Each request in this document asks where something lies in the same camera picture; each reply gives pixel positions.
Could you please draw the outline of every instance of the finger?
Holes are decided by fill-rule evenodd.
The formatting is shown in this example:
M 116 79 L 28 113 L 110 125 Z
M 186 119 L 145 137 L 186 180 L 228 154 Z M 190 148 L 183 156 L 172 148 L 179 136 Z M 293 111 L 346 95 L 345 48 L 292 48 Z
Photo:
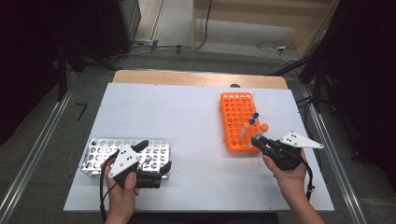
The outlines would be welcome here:
M 274 161 L 273 161 L 271 158 L 269 158 L 268 156 L 263 155 L 263 156 L 262 156 L 262 160 L 264 161 L 265 165 L 266 165 L 266 166 L 268 167 L 268 169 L 270 169 L 270 170 L 272 170 L 272 168 L 273 168 L 274 166 L 276 166 L 275 163 L 274 163 Z
M 134 192 L 134 187 L 136 187 L 136 173 L 131 172 L 125 178 L 124 188 L 125 190 Z
M 308 163 L 308 161 L 306 160 L 306 156 L 305 156 L 305 152 L 304 149 L 302 148 L 301 150 L 301 156 L 303 157 L 303 159 L 305 160 L 306 163 Z
M 111 187 L 113 187 L 113 185 L 116 184 L 116 181 L 113 178 L 108 177 L 108 174 L 110 173 L 111 170 L 111 165 L 114 163 L 114 161 L 116 160 L 116 158 L 111 159 L 107 165 L 106 165 L 106 169 L 105 169 L 105 179 L 106 179 L 106 183 L 107 183 L 107 189 L 110 189 Z

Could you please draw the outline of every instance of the test tube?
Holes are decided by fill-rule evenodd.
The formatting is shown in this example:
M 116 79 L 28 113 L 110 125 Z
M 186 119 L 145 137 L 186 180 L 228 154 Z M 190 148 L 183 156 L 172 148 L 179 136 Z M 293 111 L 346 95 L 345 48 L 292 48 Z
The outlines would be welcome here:
M 244 122 L 242 124 L 241 131 L 238 134 L 238 138 L 244 137 L 245 134 L 247 133 L 249 127 L 250 127 L 250 124 L 248 122 Z
M 268 124 L 264 123 L 260 126 L 259 130 L 256 132 L 256 134 L 254 134 L 255 136 L 257 134 L 259 135 L 263 135 L 265 132 L 268 131 L 268 129 L 270 129 L 270 126 L 268 126 Z
M 245 134 L 248 132 L 248 129 L 256 122 L 255 119 L 251 119 L 249 122 L 244 122 L 242 124 L 241 131 L 238 134 L 238 138 L 243 138 Z
M 259 130 L 256 132 L 256 134 L 254 134 L 254 136 L 256 136 L 257 134 L 263 135 L 265 132 L 268 131 L 268 129 L 270 129 L 270 126 L 268 126 L 268 124 L 264 123 L 260 126 Z M 253 147 L 253 145 L 251 145 L 251 141 L 248 142 L 247 146 Z

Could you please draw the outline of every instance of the black stand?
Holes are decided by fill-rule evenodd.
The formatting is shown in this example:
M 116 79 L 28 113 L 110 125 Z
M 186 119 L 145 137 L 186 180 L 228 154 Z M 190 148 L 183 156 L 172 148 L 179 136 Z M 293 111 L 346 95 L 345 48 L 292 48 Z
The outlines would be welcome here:
M 57 58 L 58 58 L 58 70 L 59 70 L 59 95 L 58 101 L 64 98 L 67 92 L 67 80 L 66 80 L 66 59 L 70 62 L 70 65 L 75 72 L 83 72 L 85 63 L 82 61 L 81 54 L 84 54 L 92 58 L 97 63 L 104 66 L 106 69 L 112 71 L 118 71 L 121 68 L 116 68 L 113 64 L 107 62 L 100 56 L 93 52 L 85 49 L 81 45 L 75 42 L 60 41 L 57 47 Z
M 307 83 L 313 77 L 313 74 L 316 74 L 314 93 L 311 102 L 314 105 L 314 108 L 317 110 L 317 112 L 320 113 L 320 108 L 319 108 L 320 90 L 325 74 L 323 71 L 324 62 L 320 62 L 320 65 L 318 66 L 318 51 L 315 51 L 312 55 L 309 55 L 298 62 L 289 64 L 288 66 L 270 74 L 269 76 L 277 76 L 277 77 L 282 76 L 295 68 L 303 66 L 306 63 L 309 64 L 309 66 L 306 66 L 304 68 L 303 72 L 299 75 L 299 79 L 302 83 Z

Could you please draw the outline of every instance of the test tube rack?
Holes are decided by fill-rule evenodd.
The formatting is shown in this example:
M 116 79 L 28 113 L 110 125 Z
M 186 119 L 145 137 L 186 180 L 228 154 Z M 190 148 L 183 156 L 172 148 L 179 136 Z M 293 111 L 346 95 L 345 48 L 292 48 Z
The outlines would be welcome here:
M 85 147 L 85 155 L 80 166 L 81 172 L 87 176 L 100 176 L 100 165 L 122 145 L 135 146 L 145 139 L 91 138 Z M 137 153 L 139 155 L 138 170 L 159 172 L 160 168 L 170 161 L 169 140 L 148 140 L 148 146 Z
M 249 145 L 251 137 L 259 130 L 259 119 L 256 119 L 256 122 L 248 128 L 244 136 L 238 136 L 243 123 L 249 122 L 256 112 L 253 95 L 250 92 L 223 92 L 219 102 L 227 150 L 229 152 L 260 152 Z

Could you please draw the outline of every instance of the orange test tube rack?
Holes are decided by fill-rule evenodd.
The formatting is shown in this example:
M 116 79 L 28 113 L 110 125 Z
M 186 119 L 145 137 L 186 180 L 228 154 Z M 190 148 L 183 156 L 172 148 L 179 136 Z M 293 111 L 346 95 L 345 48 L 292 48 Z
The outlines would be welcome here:
M 251 125 L 243 137 L 238 134 L 245 122 L 249 122 L 256 112 L 253 95 L 250 92 L 224 92 L 220 96 L 221 117 L 224 128 L 224 142 L 229 152 L 260 152 L 248 143 L 251 137 L 259 130 L 259 119 Z

